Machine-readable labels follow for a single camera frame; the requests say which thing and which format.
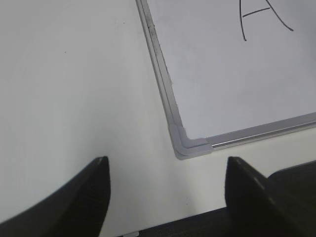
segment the whiteboard frame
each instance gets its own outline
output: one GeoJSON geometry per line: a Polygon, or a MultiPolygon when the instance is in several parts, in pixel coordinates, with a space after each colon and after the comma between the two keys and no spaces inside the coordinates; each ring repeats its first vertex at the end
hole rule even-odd
{"type": "Polygon", "coordinates": [[[316,127],[315,112],[217,136],[189,139],[182,125],[180,112],[172,90],[170,75],[163,58],[147,0],[136,0],[136,3],[169,125],[171,141],[178,159],[198,157],[209,154],[213,150],[316,127]]]}

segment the black marker writing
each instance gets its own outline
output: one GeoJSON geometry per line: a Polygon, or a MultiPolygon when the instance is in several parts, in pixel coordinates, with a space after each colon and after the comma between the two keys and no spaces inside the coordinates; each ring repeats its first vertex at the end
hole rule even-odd
{"type": "Polygon", "coordinates": [[[271,3],[270,3],[268,0],[265,0],[265,1],[266,1],[267,4],[269,5],[269,7],[263,8],[263,9],[260,9],[260,10],[253,11],[253,12],[248,13],[248,14],[245,14],[245,15],[242,15],[242,13],[241,13],[241,0],[239,0],[239,19],[240,19],[240,26],[241,26],[242,37],[243,37],[243,40],[244,40],[244,41],[247,41],[247,40],[246,40],[245,32],[244,32],[244,29],[243,29],[243,23],[242,23],[243,17],[249,16],[249,15],[252,15],[252,14],[254,14],[254,13],[261,12],[261,11],[269,10],[269,9],[271,9],[271,10],[273,11],[273,13],[274,13],[274,14],[276,15],[276,17],[279,19],[279,21],[280,21],[287,29],[289,29],[290,31],[294,31],[292,28],[290,28],[288,25],[286,25],[285,22],[279,17],[279,15],[278,15],[277,12],[275,11],[275,9],[272,7],[271,3]]]}

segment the gray plastic corner cap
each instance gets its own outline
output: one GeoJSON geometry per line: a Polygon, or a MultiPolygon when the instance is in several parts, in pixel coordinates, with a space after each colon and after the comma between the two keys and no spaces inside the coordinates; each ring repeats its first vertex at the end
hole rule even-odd
{"type": "Polygon", "coordinates": [[[213,151],[212,145],[204,138],[190,139],[184,127],[170,124],[169,132],[178,159],[188,159],[209,154],[213,151]]]}

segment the dark object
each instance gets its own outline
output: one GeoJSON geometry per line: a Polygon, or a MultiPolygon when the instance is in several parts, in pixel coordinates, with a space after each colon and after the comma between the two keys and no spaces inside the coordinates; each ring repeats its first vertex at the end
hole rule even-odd
{"type": "MultiPolygon", "coordinates": [[[[260,196],[260,191],[256,191],[258,188],[257,181],[254,181],[254,177],[252,175],[242,174],[243,169],[239,170],[239,164],[236,160],[239,158],[230,158],[228,162],[228,170],[227,170],[227,180],[226,180],[226,190],[229,192],[228,189],[233,188],[234,184],[240,182],[235,187],[236,193],[233,196],[239,194],[238,200],[239,205],[244,203],[244,207],[238,207],[235,209],[235,217],[233,219],[230,218],[227,207],[210,211],[201,215],[189,217],[183,220],[174,221],[168,224],[164,224],[161,226],[153,227],[147,230],[143,230],[139,232],[139,237],[257,237],[257,236],[268,236],[268,237],[283,237],[283,236],[294,236],[299,234],[296,230],[293,233],[289,233],[289,230],[281,230],[281,226],[277,226],[277,229],[273,229],[270,227],[267,228],[267,225],[270,225],[272,219],[269,219],[269,215],[271,214],[267,210],[262,210],[262,208],[250,210],[251,204],[256,203],[256,201],[251,200],[251,202],[246,203],[242,200],[244,198],[250,198],[250,196],[245,196],[246,193],[252,193],[254,196],[253,198],[256,199],[256,193],[260,196]],[[250,221],[249,223],[253,223],[254,220],[255,226],[259,226],[258,229],[247,228],[246,220],[250,221]]],[[[254,171],[254,169],[246,164],[246,162],[242,161],[242,166],[249,167],[250,170],[254,171]]],[[[278,189],[280,187],[284,187],[287,192],[291,193],[291,195],[296,197],[296,200],[299,199],[299,202],[306,202],[307,204],[316,207],[316,161],[310,162],[307,164],[291,167],[285,170],[278,171],[271,175],[268,180],[271,181],[271,184],[277,185],[278,189]]],[[[272,209],[272,214],[275,212],[274,208],[269,208],[268,210],[272,209]]],[[[278,219],[280,215],[274,214],[272,215],[274,220],[276,219],[279,221],[280,224],[284,228],[287,228],[287,223],[283,220],[278,219]]]]}
{"type": "Polygon", "coordinates": [[[174,221],[139,232],[139,237],[223,237],[231,229],[227,209],[174,221]]]}
{"type": "Polygon", "coordinates": [[[110,192],[108,158],[96,158],[51,196],[2,223],[0,236],[97,237],[110,192]]]}
{"type": "Polygon", "coordinates": [[[316,236],[316,211],[241,158],[228,160],[225,199],[240,236],[316,236]]]}

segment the white writing surface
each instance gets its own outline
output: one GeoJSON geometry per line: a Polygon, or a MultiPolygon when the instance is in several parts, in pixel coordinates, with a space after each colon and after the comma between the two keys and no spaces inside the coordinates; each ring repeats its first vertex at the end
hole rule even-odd
{"type": "Polygon", "coordinates": [[[316,1],[148,4],[190,138],[316,112],[316,1]]]}

